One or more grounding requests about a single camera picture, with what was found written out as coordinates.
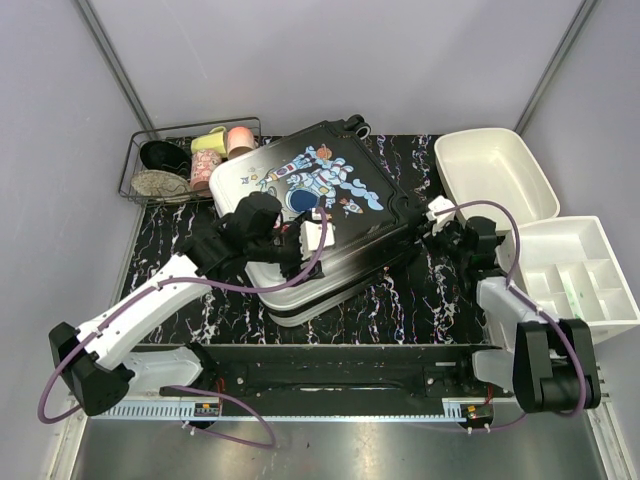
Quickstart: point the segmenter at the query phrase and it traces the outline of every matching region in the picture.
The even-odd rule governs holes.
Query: mug
[[[193,160],[191,161],[191,188],[202,195],[203,197],[210,197],[211,190],[209,190],[209,179],[211,174],[218,165],[222,163],[222,157],[214,149],[200,150],[193,154]]]
[[[253,133],[246,127],[234,127],[227,135],[227,152],[229,160],[244,155],[256,148]]]
[[[227,127],[221,126],[211,130],[207,135],[195,138],[191,142],[191,153],[195,154],[200,150],[215,150],[221,157],[227,156],[227,150],[224,147],[224,137]]]

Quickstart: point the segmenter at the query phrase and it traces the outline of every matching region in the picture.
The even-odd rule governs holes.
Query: suitcase
[[[316,206],[331,214],[335,245],[320,258],[323,278],[260,295],[279,325],[320,315],[379,282],[389,268],[408,263],[421,248],[426,208],[382,169],[358,136],[368,132],[360,116],[324,121],[227,161],[211,176],[220,216],[254,191],[277,197],[285,221]],[[256,287],[285,281],[278,265],[250,262],[246,272]]]

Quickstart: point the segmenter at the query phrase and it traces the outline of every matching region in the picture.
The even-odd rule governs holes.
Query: white wall
[[[524,135],[561,215],[600,217],[640,301],[640,2],[602,2]],[[640,328],[598,348],[640,472]]]
[[[0,64],[0,476],[35,479],[55,431],[36,419],[47,335],[108,307],[136,215],[116,185],[138,126],[68,0],[0,2]]]
[[[513,128],[579,0],[92,0],[157,125]]]

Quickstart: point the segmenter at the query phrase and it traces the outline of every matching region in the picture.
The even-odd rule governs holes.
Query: white plastic bin
[[[518,225],[558,216],[558,198],[517,133],[506,128],[465,130],[440,137],[434,148],[438,173],[454,203],[493,200],[506,207]],[[495,221],[499,234],[511,230],[504,214],[494,207],[458,212],[462,222],[474,216]]]
[[[640,325],[640,311],[598,217],[560,217],[520,226],[517,285],[561,318],[581,318],[594,343]],[[513,262],[513,235],[498,247]]]

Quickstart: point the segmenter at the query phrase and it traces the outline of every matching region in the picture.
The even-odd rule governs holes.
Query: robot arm
[[[571,410],[580,402],[580,381],[569,360],[565,341],[575,352],[584,376],[584,408],[600,403],[600,384],[591,333],[580,319],[557,319],[559,329],[540,317],[540,307],[496,267],[495,249],[501,239],[495,222],[484,217],[467,220],[462,232],[443,231],[453,220],[453,203],[438,197],[428,206],[432,229],[425,243],[442,250],[457,263],[462,288],[483,309],[486,331],[495,349],[472,355],[473,375],[514,392],[527,413]],[[444,215],[434,212],[447,211]]]
[[[319,248],[317,236],[305,235],[319,216],[304,213],[282,232],[274,229],[281,209],[280,202],[268,194],[245,197],[233,214],[212,226],[209,235],[191,241],[117,305],[77,329],[61,323],[51,330],[49,341],[56,367],[90,334],[97,334],[61,374],[87,415],[107,411],[130,392],[157,393],[166,385],[208,388],[215,381],[216,364],[200,345],[149,353],[133,353],[132,349],[171,314],[211,289],[202,283],[165,285],[166,280],[225,281],[235,278],[248,261],[280,263],[287,278],[299,274],[309,252]],[[333,238],[329,223],[323,248],[333,245]],[[320,271],[318,262],[307,278]],[[134,301],[141,294],[142,298]],[[119,316],[100,331],[98,326],[116,311]]]

